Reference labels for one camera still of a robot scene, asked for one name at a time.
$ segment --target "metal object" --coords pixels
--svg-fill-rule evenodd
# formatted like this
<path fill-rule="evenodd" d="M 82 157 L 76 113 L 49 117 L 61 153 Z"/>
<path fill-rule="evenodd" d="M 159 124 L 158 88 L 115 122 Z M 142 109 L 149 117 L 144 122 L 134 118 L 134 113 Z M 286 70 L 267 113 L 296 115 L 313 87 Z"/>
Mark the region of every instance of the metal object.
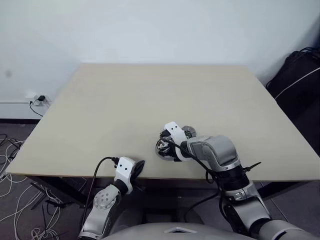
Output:
<path fill-rule="evenodd" d="M 224 211 L 226 215 L 230 219 L 230 224 L 232 226 L 233 231 L 241 234 L 248 234 L 250 227 L 253 225 L 255 221 L 260 219 L 271 219 L 268 210 L 265 205 L 259 201 L 256 197 L 251 197 L 247 200 L 225 203 Z M 237 220 L 240 219 L 241 224 L 246 229 L 246 232 L 238 232 L 240 225 L 239 222 L 237 224 Z"/>
<path fill-rule="evenodd" d="M 226 197 L 232 198 L 233 201 L 243 201 L 254 197 L 258 199 L 263 207 L 267 210 L 267 207 L 265 206 L 261 196 L 259 195 L 254 182 L 251 180 L 249 181 L 249 184 L 247 186 L 237 190 L 225 191 L 224 194 Z"/>
<path fill-rule="evenodd" d="M 262 226 L 259 235 L 260 240 L 319 240 L 318 237 L 282 220 L 267 222 Z"/>
<path fill-rule="evenodd" d="M 63 202 L 73 202 L 81 208 L 85 207 L 87 197 L 57 176 L 28 176 L 41 184 Z"/>
<path fill-rule="evenodd" d="M 174 153 L 169 143 L 163 140 L 158 140 L 155 145 L 155 152 L 164 160 L 173 161 Z"/>
<path fill-rule="evenodd" d="M 38 186 L 36 183 L 31 182 L 30 183 L 33 187 L 38 189 L 40 192 L 42 192 L 42 196 L 35 202 L 35 204 L 31 207 L 31 210 L 34 210 L 36 207 L 41 204 L 41 202 L 47 197 L 46 191 L 43 190 L 40 186 Z"/>
<path fill-rule="evenodd" d="M 135 171 L 136 162 L 129 157 L 120 157 L 115 170 L 114 183 L 99 191 L 93 199 L 93 208 L 86 218 L 78 236 L 100 240 L 107 236 L 112 228 L 112 216 L 122 195 L 133 190 L 131 177 Z"/>
<path fill-rule="evenodd" d="M 194 138 L 197 136 L 196 130 L 192 126 L 184 126 L 182 127 L 184 134 L 187 139 Z"/>
<path fill-rule="evenodd" d="M 190 153 L 207 161 L 215 172 L 234 169 L 240 165 L 236 148 L 226 136 L 198 136 L 186 142 Z"/>
<path fill-rule="evenodd" d="M 174 121 L 164 125 L 164 129 L 170 133 L 170 137 L 175 144 L 180 145 L 182 142 L 187 140 L 185 132 L 176 124 Z M 191 157 L 184 157 L 178 147 L 174 148 L 177 158 L 181 161 L 190 161 Z"/>

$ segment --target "wire on floor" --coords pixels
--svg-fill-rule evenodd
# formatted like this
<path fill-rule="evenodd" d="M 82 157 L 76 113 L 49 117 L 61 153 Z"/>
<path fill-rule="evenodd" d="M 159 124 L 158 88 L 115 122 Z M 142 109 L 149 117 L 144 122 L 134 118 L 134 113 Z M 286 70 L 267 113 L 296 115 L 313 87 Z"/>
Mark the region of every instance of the wire on floor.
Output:
<path fill-rule="evenodd" d="M 45 188 L 45 193 L 49 199 L 55 201 L 57 204 L 62 203 L 62 201 L 59 198 L 57 198 L 54 194 L 52 194 L 47 188 Z M 51 216 L 49 223 L 48 224 L 45 223 L 45 227 L 43 231 L 41 231 L 41 229 L 38 227 L 32 229 L 31 231 L 32 240 L 42 240 L 42 239 L 47 239 L 49 237 L 55 240 L 60 239 L 59 238 L 60 234 L 58 234 L 53 229 L 53 227 L 56 225 L 56 223 L 59 220 L 60 211 L 61 211 L 60 207 L 55 208 L 55 211 Z"/>
<path fill-rule="evenodd" d="M 20 150 L 20 147 L 25 141 L 19 141 L 19 140 L 16 140 L 15 138 L 8 138 L 8 136 L 5 133 L 1 133 L 0 135 L 6 136 L 6 138 L 0 139 L 1 146 L 4 146 L 6 144 L 6 141 L 10 143 L 10 145 L 7 146 L 7 148 L 5 149 L 5 154 L 0 155 L 0 158 L 4 158 L 4 162 L 1 163 L 3 166 L 0 170 L 0 176 L 3 176 L 1 177 L 3 179 L 0 180 L 0 183 L 2 183 L 5 180 L 8 180 L 10 182 L 9 190 L 6 193 L 0 195 L 0 198 L 2 198 L 10 194 L 13 184 L 22 183 L 27 179 L 27 177 L 23 178 L 22 180 L 13 180 L 13 176 L 11 174 L 6 173 L 6 167 L 13 161 L 18 151 Z M 9 154 L 9 149 L 12 147 L 14 147 L 15 149 Z"/>
<path fill-rule="evenodd" d="M 19 196 L 18 202 L 17 202 L 17 206 L 19 206 L 19 202 L 20 202 L 20 199 L 21 199 L 21 197 L 23 196 L 23 194 L 24 194 L 28 189 L 30 189 L 31 187 L 32 187 L 32 186 L 27 187 L 27 188 L 23 191 L 23 193 Z M 0 223 L 1 223 L 2 221 L 6 220 L 7 218 L 10 218 L 10 217 L 12 217 L 12 216 L 14 216 L 14 215 L 22 212 L 25 208 L 27 208 L 27 207 L 30 206 L 34 201 L 36 201 L 37 198 L 38 198 L 40 195 L 41 195 L 41 192 L 38 191 L 35 195 L 33 195 L 33 197 L 27 202 L 27 204 L 26 204 L 24 207 L 22 207 L 20 210 L 17 209 L 14 213 L 12 213 L 12 214 L 10 214 L 10 215 L 8 215 L 8 216 L 5 216 L 5 217 L 3 217 L 3 218 L 1 218 L 1 219 L 0 219 Z"/>

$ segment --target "table leg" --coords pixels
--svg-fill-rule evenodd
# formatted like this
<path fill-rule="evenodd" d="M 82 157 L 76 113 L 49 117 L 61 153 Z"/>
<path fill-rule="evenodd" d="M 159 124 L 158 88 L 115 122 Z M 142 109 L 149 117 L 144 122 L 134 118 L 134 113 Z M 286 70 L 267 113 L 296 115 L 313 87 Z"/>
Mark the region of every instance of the table leg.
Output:
<path fill-rule="evenodd" d="M 36 207 L 38 207 L 39 204 L 41 204 L 41 202 L 43 200 L 45 200 L 45 198 L 47 197 L 47 195 L 45 193 L 42 193 L 42 196 L 38 199 L 38 201 L 36 201 L 36 203 L 31 207 L 31 210 L 35 209 Z"/>
<path fill-rule="evenodd" d="M 28 176 L 28 178 L 47 187 L 63 202 L 73 202 L 84 208 L 87 197 L 57 176 Z"/>

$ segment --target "gray floor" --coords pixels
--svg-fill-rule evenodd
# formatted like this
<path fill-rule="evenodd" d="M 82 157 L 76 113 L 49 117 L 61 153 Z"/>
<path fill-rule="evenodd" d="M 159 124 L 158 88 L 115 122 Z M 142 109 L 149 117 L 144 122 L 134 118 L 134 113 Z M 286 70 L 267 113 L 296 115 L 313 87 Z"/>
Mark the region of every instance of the gray floor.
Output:
<path fill-rule="evenodd" d="M 6 133 L 12 138 L 24 140 L 33 130 L 34 125 L 21 124 L 0 124 L 0 133 Z M 4 154 L 5 147 L 0 147 L 0 155 Z M 14 179 L 22 179 L 21 176 L 15 176 Z M 17 201 L 20 194 L 30 185 L 30 180 L 26 180 L 19 184 L 14 184 L 11 193 L 0 198 L 0 219 L 15 212 Z M 9 189 L 9 182 L 0 183 L 0 195 L 6 193 Z M 32 188 L 21 199 L 20 206 L 24 206 L 27 201 L 37 192 Z M 187 207 L 203 197 L 182 197 L 177 201 L 181 207 Z M 320 236 L 320 182 L 314 181 L 298 187 L 281 196 L 275 197 L 274 202 L 283 211 L 289 222 L 298 227 Z M 230 230 L 229 225 L 225 222 L 218 209 L 218 198 L 205 202 L 195 208 L 196 212 L 201 216 L 205 224 L 216 228 Z M 266 205 L 275 219 L 284 219 L 279 210 L 275 207 L 271 200 L 267 200 Z M 69 206 L 62 209 L 59 222 L 54 229 L 61 234 L 61 240 L 76 239 L 79 231 L 79 220 L 83 210 L 77 205 Z M 44 227 L 42 214 L 42 205 L 35 210 L 28 207 L 21 215 L 17 232 L 21 240 L 31 239 L 31 230 L 33 228 Z M 10 217 L 0 222 L 0 239 L 15 239 L 14 218 Z"/>

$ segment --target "black cable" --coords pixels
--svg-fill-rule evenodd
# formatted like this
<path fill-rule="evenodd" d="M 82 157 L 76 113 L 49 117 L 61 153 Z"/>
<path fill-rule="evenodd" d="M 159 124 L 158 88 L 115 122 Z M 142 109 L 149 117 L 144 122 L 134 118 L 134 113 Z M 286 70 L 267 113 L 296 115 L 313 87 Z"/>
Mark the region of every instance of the black cable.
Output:
<path fill-rule="evenodd" d="M 178 149 L 180 149 L 180 151 L 184 152 L 185 154 L 187 154 L 189 157 L 193 158 L 198 164 L 201 165 L 201 167 L 203 167 L 205 169 L 205 180 L 209 183 L 212 184 L 214 183 L 215 179 L 216 179 L 216 174 L 215 172 L 208 168 L 203 162 L 201 162 L 196 156 L 194 156 L 193 154 L 191 154 L 190 152 L 188 152 L 187 150 L 185 150 L 183 147 L 179 146 L 178 144 L 175 144 L 173 141 L 170 141 L 168 139 L 165 139 L 163 137 L 160 137 L 160 139 L 164 142 L 167 142 L 169 144 L 174 145 L 175 147 L 177 147 Z"/>
<path fill-rule="evenodd" d="M 50 213 L 50 211 L 49 211 L 49 203 L 48 203 L 48 202 L 46 203 L 46 213 L 47 213 L 49 216 L 53 216 L 53 215 L 54 215 L 53 213 Z"/>
<path fill-rule="evenodd" d="M 29 102 L 29 107 L 32 110 L 32 112 L 34 112 L 35 114 L 38 114 L 39 116 L 43 117 L 43 115 L 41 115 L 40 113 L 37 113 L 35 110 L 32 109 L 31 105 L 32 105 L 32 101 Z"/>
<path fill-rule="evenodd" d="M 7 141 L 8 142 L 10 142 L 13 146 L 15 146 L 17 149 L 20 149 L 20 145 L 18 144 L 18 146 L 14 143 L 14 142 L 12 142 L 9 138 L 7 139 Z"/>
<path fill-rule="evenodd" d="M 193 209 L 193 208 L 195 208 L 196 206 L 198 206 L 198 205 L 200 205 L 200 204 L 203 204 L 204 202 L 206 202 L 206 201 L 208 201 L 208 200 L 210 200 L 210 199 L 213 199 L 213 198 L 215 198 L 216 196 L 219 195 L 219 193 L 220 193 L 220 188 L 219 188 L 219 185 L 218 185 L 218 184 L 216 184 L 216 186 L 217 186 L 217 191 L 216 191 L 215 194 L 213 194 L 213 195 L 211 195 L 211 196 L 208 196 L 208 197 L 206 197 L 206 198 L 204 198 L 204 199 L 196 202 L 195 204 L 191 205 L 191 206 L 185 211 L 185 213 L 184 213 L 184 215 L 183 215 L 184 222 L 186 222 L 186 223 L 188 222 L 188 221 L 187 221 L 187 215 L 188 215 L 188 213 L 191 211 L 191 209 Z"/>
<path fill-rule="evenodd" d="M 19 151 L 19 148 L 14 149 L 14 150 L 10 153 L 8 159 L 11 159 L 11 160 L 15 159 L 16 153 L 17 153 L 18 151 Z"/>
<path fill-rule="evenodd" d="M 45 216 L 44 205 L 42 205 L 41 207 L 42 207 L 42 217 L 43 217 L 43 223 L 44 223 L 44 232 L 47 233 L 47 221 Z"/>
<path fill-rule="evenodd" d="M 0 142 L 0 147 L 2 146 L 2 144 L 7 140 L 8 135 L 5 133 L 0 133 L 0 135 L 4 135 L 5 137 L 3 138 L 3 140 Z"/>
<path fill-rule="evenodd" d="M 223 210 L 223 207 L 222 207 L 224 197 L 225 197 L 225 191 L 224 191 L 223 187 L 221 187 L 221 194 L 220 194 L 220 199 L 219 199 L 219 210 L 220 210 L 220 213 L 223 216 L 223 218 L 229 223 L 229 220 L 228 220 L 228 218 Z"/>
<path fill-rule="evenodd" d="M 82 230 L 82 225 L 83 225 L 82 222 L 83 222 L 83 219 L 85 218 L 84 213 L 85 213 L 85 211 L 82 212 L 81 218 L 80 218 L 80 221 L 79 221 L 79 231 L 78 231 L 79 233 Z"/>
<path fill-rule="evenodd" d="M 83 227 L 84 224 L 85 224 L 85 218 L 86 218 L 86 214 L 87 214 L 87 210 L 88 210 L 89 199 L 90 199 L 90 196 L 91 196 L 92 188 L 94 187 L 94 183 L 95 183 L 95 180 L 96 180 L 96 175 L 97 175 L 98 169 L 99 169 L 101 163 L 106 159 L 112 160 L 115 164 L 118 164 L 117 161 L 119 161 L 118 157 L 106 156 L 106 157 L 102 158 L 100 160 L 100 162 L 98 163 L 98 165 L 96 166 L 94 174 L 93 174 L 93 178 L 92 178 L 92 183 L 91 183 L 91 186 L 90 186 L 90 189 L 89 189 L 89 193 L 88 193 L 88 196 L 86 197 L 86 201 L 85 201 L 81 227 Z"/>

